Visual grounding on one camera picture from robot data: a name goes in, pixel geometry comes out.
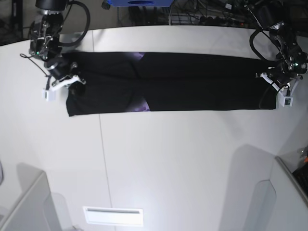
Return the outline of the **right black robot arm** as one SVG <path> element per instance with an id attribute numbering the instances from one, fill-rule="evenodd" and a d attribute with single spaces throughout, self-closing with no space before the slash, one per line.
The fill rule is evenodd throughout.
<path id="1" fill-rule="evenodd" d="M 67 19 L 63 16 L 63 11 L 73 5 L 80 6 L 86 14 L 86 26 L 83 33 L 75 41 L 63 43 L 60 41 L 60 32 Z M 86 35 L 90 26 L 90 12 L 87 6 L 77 0 L 38 0 L 36 7 L 41 13 L 36 17 L 30 26 L 30 48 L 29 55 L 20 55 L 24 58 L 35 58 L 44 62 L 44 67 L 49 72 L 48 78 L 55 78 L 54 86 L 60 83 L 68 85 L 80 81 L 74 70 L 76 63 L 71 63 L 62 57 L 63 47 L 73 47 L 79 45 Z"/>

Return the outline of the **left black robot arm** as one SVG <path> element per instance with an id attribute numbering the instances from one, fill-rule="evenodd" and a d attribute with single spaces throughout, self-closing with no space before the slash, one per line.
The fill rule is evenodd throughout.
<path id="1" fill-rule="evenodd" d="M 249 39 L 252 51 L 261 60 L 268 62 L 254 46 L 255 37 L 266 30 L 269 32 L 268 38 L 279 52 L 276 55 L 276 66 L 268 71 L 268 76 L 282 86 L 305 74 L 308 70 L 308 55 L 297 43 L 284 4 L 280 0 L 245 0 L 243 5 L 257 24 Z"/>

